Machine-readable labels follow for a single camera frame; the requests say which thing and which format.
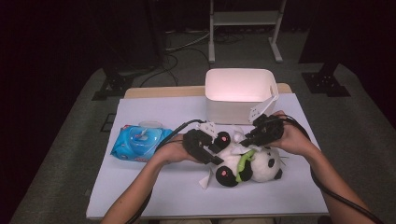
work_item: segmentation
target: person's left arm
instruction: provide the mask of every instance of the person's left arm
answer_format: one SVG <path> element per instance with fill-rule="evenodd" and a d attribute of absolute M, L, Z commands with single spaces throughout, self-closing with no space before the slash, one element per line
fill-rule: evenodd
<path fill-rule="evenodd" d="M 182 134 L 160 148 L 140 171 L 132 184 L 121 194 L 106 212 L 102 223 L 125 223 L 149 196 L 158 175 L 165 164 L 184 160 L 196 161 L 181 144 Z"/>

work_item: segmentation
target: human hand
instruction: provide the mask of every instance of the human hand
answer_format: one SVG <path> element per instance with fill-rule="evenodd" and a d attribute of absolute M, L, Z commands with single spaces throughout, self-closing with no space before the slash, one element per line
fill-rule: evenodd
<path fill-rule="evenodd" d="M 180 162 L 180 161 L 194 161 L 198 162 L 191 156 L 182 145 L 183 134 L 178 134 L 173 137 L 169 143 L 159 148 L 152 159 L 159 159 L 164 163 Z"/>
<path fill-rule="evenodd" d="M 275 112 L 274 115 L 280 118 L 286 117 L 282 110 Z M 269 147 L 279 147 L 291 154 L 301 156 L 306 156 L 312 149 L 317 149 L 297 127 L 286 121 L 283 123 L 284 132 L 282 137 L 268 144 Z"/>

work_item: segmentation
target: gray carpet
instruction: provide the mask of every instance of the gray carpet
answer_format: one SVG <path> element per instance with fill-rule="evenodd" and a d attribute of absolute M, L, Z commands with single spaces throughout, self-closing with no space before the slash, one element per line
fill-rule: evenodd
<path fill-rule="evenodd" d="M 277 82 L 289 83 L 302 105 L 325 155 L 350 186 L 385 223 L 396 223 L 396 132 L 362 88 L 358 78 L 343 65 L 335 76 L 351 97 L 329 98 L 312 94 L 301 76 L 316 72 L 321 64 L 298 64 L 306 33 L 280 33 L 276 63 L 267 42 L 269 34 L 245 35 L 231 45 L 216 45 L 211 68 L 265 68 Z M 172 34 L 168 46 L 189 43 L 197 35 Z M 195 45 L 207 55 L 207 44 Z M 179 86 L 205 85 L 209 64 L 202 53 L 182 50 L 172 69 Z M 172 57 L 163 66 L 171 67 Z M 150 76 L 137 77 L 139 87 Z M 109 133 L 100 132 L 106 116 L 115 113 L 120 97 L 92 101 L 105 80 L 102 69 L 92 74 L 42 163 L 35 180 L 11 223 L 94 223 L 85 218 L 90 193 L 99 171 Z M 168 73 L 151 78 L 144 87 L 175 86 Z M 282 217 L 281 223 L 316 223 L 316 217 Z"/>

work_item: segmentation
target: table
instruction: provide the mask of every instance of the table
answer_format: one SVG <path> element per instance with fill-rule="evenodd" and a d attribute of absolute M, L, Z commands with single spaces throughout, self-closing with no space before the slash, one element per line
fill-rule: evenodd
<path fill-rule="evenodd" d="M 291 93 L 287 84 L 277 86 L 279 92 L 286 93 L 279 95 L 276 107 L 280 106 L 290 111 L 290 115 L 299 120 L 314 144 L 318 145 L 295 94 Z M 120 127 L 144 119 L 154 119 L 163 121 L 167 128 L 175 129 L 182 122 L 205 119 L 203 94 L 205 94 L 205 87 L 202 86 L 139 88 L 130 89 L 125 93 L 125 98 L 120 100 L 106 155 L 92 190 L 87 218 L 102 218 L 109 206 L 129 186 L 145 164 L 120 161 L 109 155 Z M 252 128 L 252 126 L 241 127 L 245 132 Z M 185 131 L 192 128 L 195 127 L 189 125 Z M 229 129 L 230 125 L 218 126 L 219 132 L 229 131 Z M 303 157 L 290 155 L 282 150 L 280 156 L 288 157 L 284 159 L 287 166 L 282 167 L 284 174 L 280 180 L 265 183 L 248 181 L 230 189 L 221 186 L 216 180 L 210 181 L 207 189 L 202 189 L 198 182 L 208 175 L 209 169 L 205 165 L 190 161 L 167 165 L 160 172 L 150 203 L 142 214 L 142 218 L 277 217 L 327 214 L 320 191 L 310 177 L 309 164 Z"/>
<path fill-rule="evenodd" d="M 209 23 L 209 61 L 215 61 L 215 26 L 221 25 L 274 25 L 275 30 L 272 37 L 269 37 L 271 50 L 274 53 L 277 63 L 282 63 L 283 59 L 277 48 L 276 40 L 279 33 L 280 23 L 283 19 L 287 0 L 282 0 L 279 10 L 273 11 L 231 11 L 215 12 L 214 0 L 210 0 L 210 23 Z"/>

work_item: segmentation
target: white metal stand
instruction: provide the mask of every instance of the white metal stand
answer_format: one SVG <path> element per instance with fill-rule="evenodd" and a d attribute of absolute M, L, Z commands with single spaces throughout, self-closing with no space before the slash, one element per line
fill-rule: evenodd
<path fill-rule="evenodd" d="M 215 62 L 214 27 L 221 25 L 274 25 L 275 30 L 269 43 L 277 63 L 283 59 L 276 45 L 277 35 L 282 22 L 287 0 L 282 0 L 279 11 L 247 11 L 247 12 L 215 12 L 214 0 L 210 0 L 210 27 L 209 27 L 209 62 Z"/>

